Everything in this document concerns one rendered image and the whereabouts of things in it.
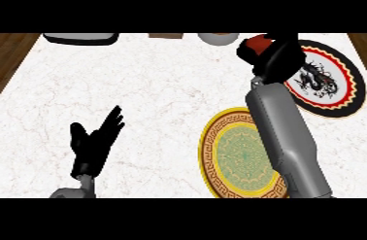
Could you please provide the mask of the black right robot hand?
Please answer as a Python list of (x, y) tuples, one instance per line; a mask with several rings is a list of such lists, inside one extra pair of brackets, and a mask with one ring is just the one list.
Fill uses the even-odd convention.
[(297, 72), (304, 63), (304, 53), (297, 43), (296, 33), (259, 34), (272, 40), (271, 46), (260, 54), (245, 46), (244, 39), (235, 49), (237, 57), (251, 65), (251, 73), (262, 84), (282, 83)]

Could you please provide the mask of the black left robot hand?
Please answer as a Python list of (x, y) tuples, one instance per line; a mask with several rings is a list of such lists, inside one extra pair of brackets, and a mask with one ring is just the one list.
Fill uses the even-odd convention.
[(77, 122), (70, 124), (70, 148), (76, 155), (70, 172), (73, 178), (80, 175), (91, 178), (98, 176), (110, 147), (125, 126), (122, 119), (122, 108), (114, 106), (100, 127), (91, 133), (85, 132)]

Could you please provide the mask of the red bell pepper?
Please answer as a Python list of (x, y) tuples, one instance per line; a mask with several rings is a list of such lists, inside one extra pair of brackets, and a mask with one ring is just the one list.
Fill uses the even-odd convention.
[(257, 35), (245, 40), (245, 46), (254, 50), (256, 54), (260, 54), (263, 50), (271, 46), (272, 40), (266, 39), (262, 35)]

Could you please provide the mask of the black red dragon plate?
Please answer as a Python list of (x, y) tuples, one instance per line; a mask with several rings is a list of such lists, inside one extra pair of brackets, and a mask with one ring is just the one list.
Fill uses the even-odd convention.
[(313, 115), (340, 119), (353, 115), (365, 100), (365, 82), (352, 61), (325, 44), (297, 41), (304, 63), (284, 82), (293, 101)]

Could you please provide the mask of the yellow green patterned plate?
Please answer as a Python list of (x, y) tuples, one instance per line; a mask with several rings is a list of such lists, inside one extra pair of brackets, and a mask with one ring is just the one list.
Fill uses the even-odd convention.
[(287, 198), (287, 186), (272, 169), (256, 125), (244, 107), (207, 121), (197, 147), (200, 174), (219, 198)]

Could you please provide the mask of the grey round bowl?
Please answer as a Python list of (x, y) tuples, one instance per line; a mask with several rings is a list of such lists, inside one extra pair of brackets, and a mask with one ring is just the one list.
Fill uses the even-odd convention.
[(197, 34), (197, 37), (200, 38), (200, 40), (212, 46), (226, 46), (235, 41), (237, 36), (238, 36), (237, 33), (225, 33), (225, 34), (198, 33)]

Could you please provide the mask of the brown wooden block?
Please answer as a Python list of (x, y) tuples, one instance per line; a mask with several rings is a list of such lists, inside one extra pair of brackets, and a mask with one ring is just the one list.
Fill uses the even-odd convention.
[(147, 33), (148, 38), (161, 38), (161, 39), (181, 39), (182, 33)]

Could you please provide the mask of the black rimmed grey tray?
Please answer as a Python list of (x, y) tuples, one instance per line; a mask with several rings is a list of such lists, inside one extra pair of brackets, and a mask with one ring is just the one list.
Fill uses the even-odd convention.
[(73, 46), (108, 46), (119, 38), (117, 33), (44, 33), (49, 43)]

